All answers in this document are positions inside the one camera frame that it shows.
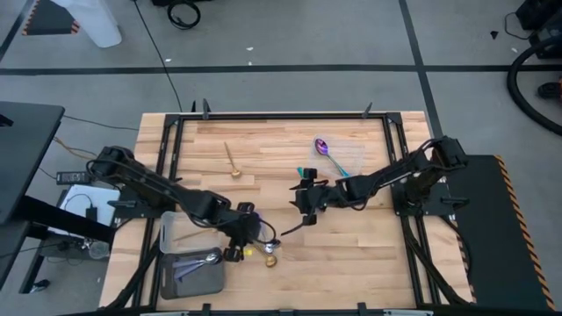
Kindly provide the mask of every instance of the wooden tabletop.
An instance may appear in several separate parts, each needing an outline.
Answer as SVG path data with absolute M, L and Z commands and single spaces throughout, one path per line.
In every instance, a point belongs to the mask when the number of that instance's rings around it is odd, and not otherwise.
M 155 169 L 164 116 L 144 114 L 140 124 L 134 154 L 150 169 Z M 416 149 L 430 137 L 425 115 L 422 111 L 405 111 L 402 118 L 408 147 Z M 189 188 L 218 192 L 234 207 L 239 202 L 253 202 L 261 216 L 281 233 L 301 221 L 299 211 L 289 204 L 294 191 L 288 189 L 299 183 L 296 168 L 306 166 L 316 134 L 363 145 L 363 174 L 389 164 L 379 120 L 188 121 L 177 176 Z M 172 127 L 164 175 L 169 173 L 174 135 Z M 230 176 L 225 141 L 243 173 L 238 179 Z M 145 221 L 132 220 L 117 232 L 100 305 L 113 301 L 136 270 Z M 457 293 L 471 301 L 456 235 L 440 219 L 426 217 L 425 223 L 434 264 Z M 388 189 L 379 191 L 362 212 L 328 208 L 317 225 L 280 240 L 275 268 L 266 268 L 263 257 L 254 252 L 244 262 L 226 264 L 222 292 L 195 298 L 159 298 L 157 308 L 200 310 L 204 303 L 212 304 L 213 310 L 353 309 L 358 302 L 365 302 L 368 308 L 415 306 L 400 219 L 394 215 Z M 426 275 L 419 269 L 424 297 L 429 302 Z M 152 275 L 151 268 L 145 278 L 142 304 L 148 303 Z

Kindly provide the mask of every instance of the black metal frame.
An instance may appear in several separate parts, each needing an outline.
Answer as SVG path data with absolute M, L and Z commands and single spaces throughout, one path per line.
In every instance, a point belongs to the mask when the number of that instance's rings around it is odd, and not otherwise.
M 163 164 L 165 161 L 166 151 L 168 147 L 168 139 L 170 134 L 170 128 L 175 125 L 177 126 L 176 129 L 176 138 L 174 139 L 174 146 L 172 151 L 171 157 L 171 164 L 169 170 L 169 179 L 176 180 L 177 179 L 177 165 L 179 163 L 179 152 L 181 149 L 182 143 L 182 135 L 184 130 L 184 124 L 190 120 L 236 120 L 236 119 L 243 119 L 243 120 L 254 120 L 254 119 L 380 119 L 383 124 L 383 129 L 385 133 L 385 140 L 386 140 L 386 148 L 388 151 L 388 157 L 390 162 L 396 162 L 397 157 L 394 150 L 393 144 L 393 137 L 391 132 L 391 124 L 396 126 L 396 131 L 399 138 L 400 144 L 400 151 L 402 155 L 406 155 L 408 153 L 407 143 L 406 143 L 406 135 L 404 133 L 404 127 L 402 125 L 402 119 L 399 112 L 279 112 L 279 113 L 209 113 L 205 111 L 204 113 L 190 113 L 190 114 L 167 114 L 164 120 L 164 128 L 162 129 L 162 141 L 160 145 L 160 151 L 158 154 L 158 163 L 156 165 L 156 172 L 161 174 L 163 172 Z M 431 254 L 429 252 L 429 243 L 428 238 L 425 230 L 425 225 L 423 223 L 422 217 L 415 218 L 417 231 L 418 231 L 418 238 L 420 241 L 421 248 L 423 249 L 424 253 L 431 258 Z M 404 227 L 409 229 L 409 218 L 406 215 L 400 216 L 400 223 L 402 225 L 403 231 Z M 153 232 L 153 225 L 154 220 L 148 219 L 147 223 L 147 231 L 145 232 L 144 240 L 142 243 L 142 252 L 140 256 L 140 262 L 144 260 L 148 249 L 151 244 L 151 236 Z M 414 292 L 414 300 L 416 305 L 424 304 L 424 299 L 422 295 L 422 286 L 420 283 L 420 276 L 419 270 L 417 268 L 416 259 L 414 252 L 406 247 L 407 250 L 407 261 L 408 261 L 408 268 L 411 276 L 412 281 L 412 290 Z M 160 283 L 160 259 L 162 258 L 162 254 L 159 254 L 155 259 L 155 271 L 152 280 L 151 292 L 150 292 L 150 301 L 148 304 L 148 308 L 152 310 L 156 310 L 156 303 L 158 300 L 158 292 L 159 292 L 159 283 Z M 429 280 L 429 290 L 431 294 L 431 301 L 433 304 L 441 304 L 439 298 L 439 290 L 431 278 L 429 274 L 427 274 L 427 278 Z M 137 307 L 140 305 L 141 302 L 141 294 L 142 294 L 142 287 L 143 282 L 139 284 L 139 288 L 135 292 L 133 296 L 133 307 Z M 358 303 L 358 311 L 361 315 L 366 315 L 368 313 L 376 313 L 381 314 L 383 310 L 369 310 L 366 309 L 365 303 Z M 202 307 L 201 313 L 205 314 L 205 311 L 210 312 L 210 306 L 204 305 Z M 219 313 L 225 314 L 267 314 L 270 312 L 271 314 L 280 314 L 282 311 L 219 311 Z M 288 315 L 292 315 L 294 311 L 287 311 Z M 299 314 L 317 314 L 320 311 L 299 311 Z M 329 310 L 329 311 L 321 311 L 323 314 L 338 314 L 338 315 L 357 315 L 357 310 Z

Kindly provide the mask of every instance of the iridescent spoon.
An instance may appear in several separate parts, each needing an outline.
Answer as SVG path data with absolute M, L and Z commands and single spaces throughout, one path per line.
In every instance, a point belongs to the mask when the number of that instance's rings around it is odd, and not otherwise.
M 334 165 L 342 173 L 342 176 L 349 176 L 349 174 L 347 172 L 345 172 L 345 170 L 342 168 L 342 166 L 340 166 L 337 162 L 335 162 L 334 158 L 332 158 L 332 156 L 329 154 L 328 144 L 326 143 L 326 141 L 321 140 L 321 139 L 316 139 L 314 141 L 314 147 L 316 147 L 316 151 L 318 152 L 318 154 L 326 156 L 332 163 L 334 163 Z

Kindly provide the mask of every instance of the concrete floor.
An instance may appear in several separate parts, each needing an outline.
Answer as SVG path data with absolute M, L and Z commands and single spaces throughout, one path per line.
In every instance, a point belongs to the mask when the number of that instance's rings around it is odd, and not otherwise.
M 4 2 L 0 41 L 24 7 L 18 0 Z M 426 65 L 509 65 L 517 56 L 512 48 L 521 52 L 529 46 L 502 31 L 503 16 L 514 11 L 521 0 L 214 0 L 199 5 L 201 24 L 186 32 L 172 27 L 165 10 L 148 0 L 139 0 L 139 6 L 162 57 L 171 59 L 170 67 L 248 66 L 249 62 L 254 66 L 414 65 L 400 2 L 409 8 Z M 93 73 L 100 68 L 159 68 L 133 3 L 107 3 L 123 35 L 116 47 L 96 48 L 83 30 L 76 35 L 22 36 L 21 25 L 5 56 L 0 57 L 0 99 L 63 105 L 71 116 L 131 127 L 139 124 L 143 112 L 178 111 L 168 79 L 154 72 L 1 75 L 6 69 L 24 68 L 57 68 L 59 73 L 65 68 L 92 68 Z M 511 21 L 510 28 L 521 31 Z M 491 31 L 500 32 L 496 40 Z M 530 59 L 528 63 L 541 61 Z M 205 97 L 214 111 L 362 110 L 373 102 L 373 110 L 432 112 L 413 71 L 184 72 L 171 75 L 184 109 L 192 100 Z M 504 157 L 551 294 L 562 306 L 562 271 L 558 269 L 562 260 L 562 213 L 558 211 L 562 171 L 556 167 L 562 155 L 561 139 L 515 107 L 505 78 L 501 72 L 428 73 L 443 132 L 458 137 L 470 154 Z M 556 80 L 556 73 L 524 73 L 520 85 L 532 104 L 562 123 L 560 104 L 534 96 L 539 84 Z M 135 132 L 66 119 L 57 136 L 70 146 L 94 152 L 104 145 L 133 147 L 136 138 Z M 83 161 L 55 144 L 41 167 L 54 174 L 83 169 Z M 62 189 L 38 172 L 28 194 L 54 204 Z M 25 248 L 36 243 L 29 240 Z M 51 280 L 51 287 L 19 295 L 19 283 L 31 257 L 31 253 L 19 256 L 0 291 L 3 314 L 53 315 L 97 307 L 104 263 L 84 262 L 77 267 L 45 263 L 40 277 Z

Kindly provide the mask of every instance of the clear plastic container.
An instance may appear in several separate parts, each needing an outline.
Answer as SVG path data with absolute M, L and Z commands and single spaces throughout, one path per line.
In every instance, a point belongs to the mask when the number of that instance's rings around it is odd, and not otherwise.
M 164 254 L 184 254 L 220 247 L 215 229 L 200 228 L 184 212 L 165 212 L 160 219 L 160 250 Z
M 357 176 L 363 167 L 365 148 L 352 140 L 338 140 L 328 135 L 316 135 L 311 141 L 310 155 L 308 156 L 308 168 L 318 169 L 319 176 L 323 175 L 330 179 L 341 179 L 345 177 L 327 156 L 319 154 L 314 145 L 317 139 L 322 139 L 328 145 L 328 153 L 349 176 Z

